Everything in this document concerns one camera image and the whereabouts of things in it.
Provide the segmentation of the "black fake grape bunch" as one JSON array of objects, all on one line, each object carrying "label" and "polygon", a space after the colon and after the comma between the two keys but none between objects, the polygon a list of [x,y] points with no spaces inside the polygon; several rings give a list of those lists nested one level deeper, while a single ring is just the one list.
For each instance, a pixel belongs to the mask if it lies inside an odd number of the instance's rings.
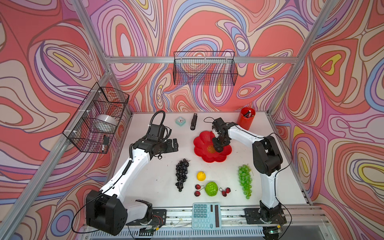
[{"label": "black fake grape bunch", "polygon": [[189,160],[182,159],[180,160],[176,165],[176,177],[177,182],[175,183],[175,186],[177,187],[179,192],[182,192],[184,188],[184,183],[186,182],[188,176],[188,167],[189,167]]}]

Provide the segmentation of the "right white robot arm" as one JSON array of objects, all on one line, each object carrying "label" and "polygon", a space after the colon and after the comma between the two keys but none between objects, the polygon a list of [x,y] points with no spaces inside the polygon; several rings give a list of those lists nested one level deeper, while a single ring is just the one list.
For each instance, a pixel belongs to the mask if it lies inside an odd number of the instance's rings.
[{"label": "right white robot arm", "polygon": [[285,224],[287,220],[276,190],[277,174],[281,170],[283,157],[275,138],[270,135],[259,136],[234,122],[226,123],[222,118],[212,122],[212,130],[212,141],[217,152],[222,152],[232,140],[252,150],[253,164],[261,177],[259,221],[265,224]]}]

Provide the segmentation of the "green fake custard apple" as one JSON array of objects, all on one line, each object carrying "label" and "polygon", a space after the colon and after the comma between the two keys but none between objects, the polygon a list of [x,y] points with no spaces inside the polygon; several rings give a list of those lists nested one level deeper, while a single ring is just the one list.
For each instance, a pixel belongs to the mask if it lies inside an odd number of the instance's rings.
[{"label": "green fake custard apple", "polygon": [[205,185],[205,192],[209,197],[214,197],[219,191],[218,185],[215,182],[209,182]]}]

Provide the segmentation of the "green fake grape bunch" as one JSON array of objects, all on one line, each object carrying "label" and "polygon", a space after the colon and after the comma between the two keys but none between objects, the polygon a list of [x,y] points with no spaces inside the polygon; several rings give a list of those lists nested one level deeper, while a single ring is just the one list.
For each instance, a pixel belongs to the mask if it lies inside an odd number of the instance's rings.
[{"label": "green fake grape bunch", "polygon": [[251,178],[251,168],[248,165],[241,165],[238,169],[238,178],[241,189],[245,198],[249,200],[252,196],[252,178]]}]

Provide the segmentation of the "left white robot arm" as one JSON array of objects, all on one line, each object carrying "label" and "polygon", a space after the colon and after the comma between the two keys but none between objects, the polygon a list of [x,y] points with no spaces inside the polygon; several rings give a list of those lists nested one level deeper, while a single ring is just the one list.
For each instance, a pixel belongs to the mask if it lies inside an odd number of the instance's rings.
[{"label": "left white robot arm", "polygon": [[86,224],[113,236],[131,222],[152,221],[151,203],[135,200],[123,205],[126,191],[154,156],[177,152],[179,144],[177,139],[146,137],[131,144],[129,150],[129,158],[112,179],[100,190],[91,191],[86,197]]}]

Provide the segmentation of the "yellow fake lemon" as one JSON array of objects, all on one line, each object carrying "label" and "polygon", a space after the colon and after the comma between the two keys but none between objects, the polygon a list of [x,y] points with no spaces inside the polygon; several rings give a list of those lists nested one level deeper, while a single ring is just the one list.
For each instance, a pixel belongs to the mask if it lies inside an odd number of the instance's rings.
[{"label": "yellow fake lemon", "polygon": [[197,173],[197,180],[198,181],[204,181],[206,179],[206,174],[203,171],[200,171]]}]

